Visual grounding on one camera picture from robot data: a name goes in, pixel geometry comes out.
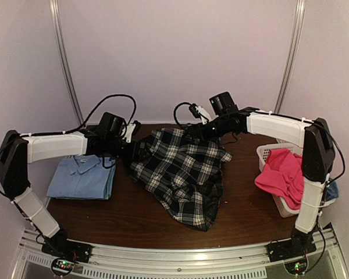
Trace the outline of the black white plaid shirt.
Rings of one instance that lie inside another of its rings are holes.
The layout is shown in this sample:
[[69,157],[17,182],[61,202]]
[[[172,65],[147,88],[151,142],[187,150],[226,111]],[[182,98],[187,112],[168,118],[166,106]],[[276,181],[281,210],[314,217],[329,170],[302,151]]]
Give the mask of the black white plaid shirt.
[[154,130],[141,140],[148,156],[132,162],[132,177],[174,220],[207,232],[223,195],[222,166],[233,155],[219,140],[201,142],[177,128]]

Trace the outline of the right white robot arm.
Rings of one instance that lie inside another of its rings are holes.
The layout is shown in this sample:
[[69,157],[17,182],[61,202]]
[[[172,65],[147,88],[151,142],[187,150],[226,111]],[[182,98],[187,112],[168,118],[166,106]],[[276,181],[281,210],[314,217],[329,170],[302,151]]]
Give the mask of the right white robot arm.
[[287,252],[297,257],[309,247],[306,237],[315,228],[322,206],[325,188],[336,156],[334,143],[325,119],[296,119],[258,108],[239,109],[228,92],[210,98],[216,118],[194,103],[189,105],[193,116],[200,119],[191,124],[186,132],[193,138],[211,141],[228,133],[264,135],[283,140],[302,149],[302,174],[304,192],[301,208],[287,243]]

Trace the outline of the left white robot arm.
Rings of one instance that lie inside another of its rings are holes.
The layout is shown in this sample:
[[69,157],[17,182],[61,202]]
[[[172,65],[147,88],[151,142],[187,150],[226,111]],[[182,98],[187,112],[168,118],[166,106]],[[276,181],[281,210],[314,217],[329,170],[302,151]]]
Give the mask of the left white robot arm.
[[0,194],[8,198],[46,239],[59,258],[72,253],[69,241],[59,236],[61,226],[47,211],[31,189],[28,178],[30,163],[65,156],[96,155],[124,162],[140,162],[149,155],[145,143],[133,141],[141,124],[127,124],[124,118],[105,112],[92,129],[19,134],[6,133],[0,147]]

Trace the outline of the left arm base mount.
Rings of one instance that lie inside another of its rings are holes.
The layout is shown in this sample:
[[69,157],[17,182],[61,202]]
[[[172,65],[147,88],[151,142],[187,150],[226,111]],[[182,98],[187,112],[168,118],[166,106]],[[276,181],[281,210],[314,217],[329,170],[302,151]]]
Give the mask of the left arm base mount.
[[92,246],[69,240],[58,242],[45,241],[42,245],[41,251],[69,261],[88,263],[91,256]]

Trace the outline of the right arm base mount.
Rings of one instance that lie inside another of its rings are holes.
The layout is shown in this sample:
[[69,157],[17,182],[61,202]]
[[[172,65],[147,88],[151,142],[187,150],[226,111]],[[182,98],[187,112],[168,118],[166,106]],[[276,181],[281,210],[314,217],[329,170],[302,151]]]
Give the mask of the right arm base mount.
[[315,252],[316,245],[309,241],[308,244],[295,245],[291,239],[273,240],[266,246],[270,262],[278,262],[294,257],[303,257],[307,253]]

